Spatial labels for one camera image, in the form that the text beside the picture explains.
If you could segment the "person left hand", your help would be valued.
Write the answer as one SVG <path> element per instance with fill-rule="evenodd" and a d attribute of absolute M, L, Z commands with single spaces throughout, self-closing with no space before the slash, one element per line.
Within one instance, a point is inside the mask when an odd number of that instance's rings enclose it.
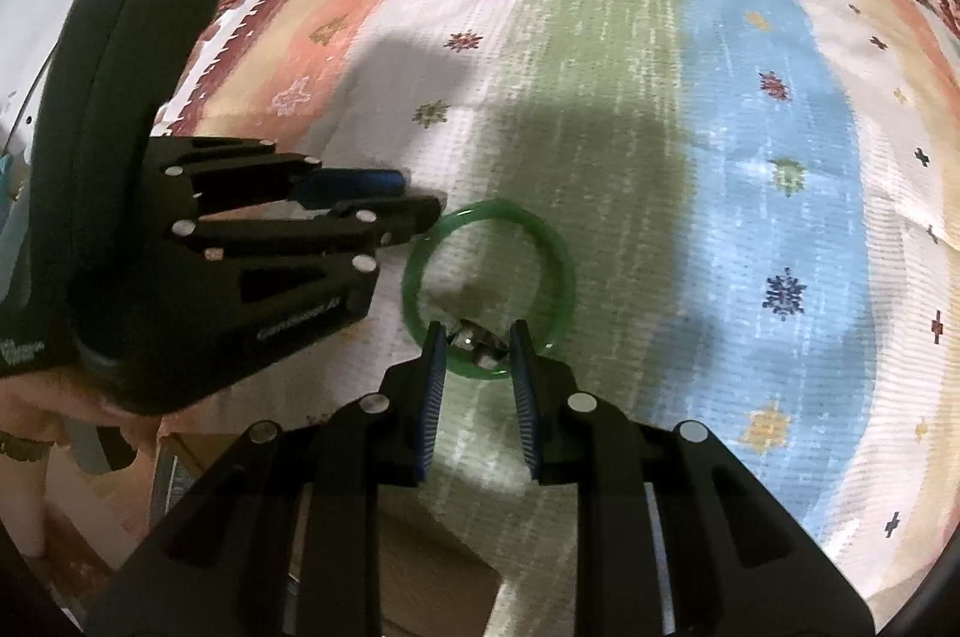
<path fill-rule="evenodd" d="M 137 450 L 153 450 L 159 416 L 139 416 L 94 390 L 73 367 L 2 378 L 2 523 L 16 549 L 46 549 L 49 450 L 68 444 L 67 421 L 117 428 Z"/>

